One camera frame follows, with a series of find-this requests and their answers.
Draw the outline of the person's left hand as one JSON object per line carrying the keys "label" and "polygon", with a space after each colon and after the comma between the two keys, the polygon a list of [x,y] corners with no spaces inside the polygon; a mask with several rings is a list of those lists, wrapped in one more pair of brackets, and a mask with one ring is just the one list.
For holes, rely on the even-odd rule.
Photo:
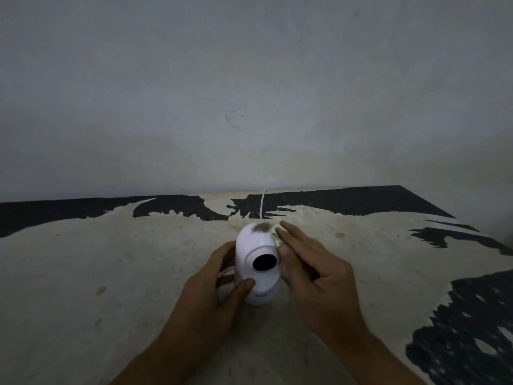
{"label": "person's left hand", "polygon": [[234,281],[234,277],[220,276],[222,271],[234,266],[234,260],[235,241],[227,242],[212,252],[205,265],[184,284],[160,336],[197,338],[208,343],[212,353],[224,343],[236,316],[220,316],[219,307],[223,299],[219,299],[217,289]]}

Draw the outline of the person's right forearm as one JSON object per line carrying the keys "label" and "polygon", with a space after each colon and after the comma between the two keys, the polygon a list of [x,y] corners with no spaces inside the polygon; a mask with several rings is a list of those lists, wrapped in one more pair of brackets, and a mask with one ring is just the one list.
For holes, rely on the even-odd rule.
{"label": "person's right forearm", "polygon": [[427,385],[370,331],[353,336],[334,352],[358,385]]}

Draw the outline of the person's right hand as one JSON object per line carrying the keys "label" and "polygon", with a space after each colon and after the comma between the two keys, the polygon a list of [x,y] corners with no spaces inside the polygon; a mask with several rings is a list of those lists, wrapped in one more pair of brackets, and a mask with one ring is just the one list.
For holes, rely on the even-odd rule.
{"label": "person's right hand", "polygon": [[298,255],[307,272],[307,288],[293,291],[311,330],[333,349],[368,330],[360,308],[352,266],[286,221],[281,239]]}

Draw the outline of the pale green cleaning cloth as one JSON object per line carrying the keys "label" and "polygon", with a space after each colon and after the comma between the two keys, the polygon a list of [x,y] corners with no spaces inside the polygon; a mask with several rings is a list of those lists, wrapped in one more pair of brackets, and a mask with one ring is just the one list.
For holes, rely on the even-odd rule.
{"label": "pale green cleaning cloth", "polygon": [[285,246],[288,250],[290,250],[290,247],[281,239],[281,236],[279,235],[279,232],[281,231],[287,232],[287,230],[281,225],[281,223],[277,223],[274,226],[272,226],[270,231],[270,237],[273,240],[275,247],[277,248],[278,258],[280,261],[282,259],[282,256],[279,249]]}

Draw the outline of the person's left forearm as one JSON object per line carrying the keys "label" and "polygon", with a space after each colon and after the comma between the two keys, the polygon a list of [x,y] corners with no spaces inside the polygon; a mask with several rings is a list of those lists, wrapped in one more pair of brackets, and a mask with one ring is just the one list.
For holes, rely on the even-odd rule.
{"label": "person's left forearm", "polygon": [[197,338],[159,336],[108,385],[179,385],[211,354],[211,346]]}

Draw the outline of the white security camera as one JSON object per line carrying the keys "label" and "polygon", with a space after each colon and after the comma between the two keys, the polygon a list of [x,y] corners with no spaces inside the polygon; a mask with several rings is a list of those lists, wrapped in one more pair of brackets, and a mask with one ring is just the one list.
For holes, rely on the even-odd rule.
{"label": "white security camera", "polygon": [[278,293],[280,260],[271,229],[267,222],[253,222],[240,231],[235,241],[235,283],[246,279],[255,282],[246,298],[250,305],[270,303]]}

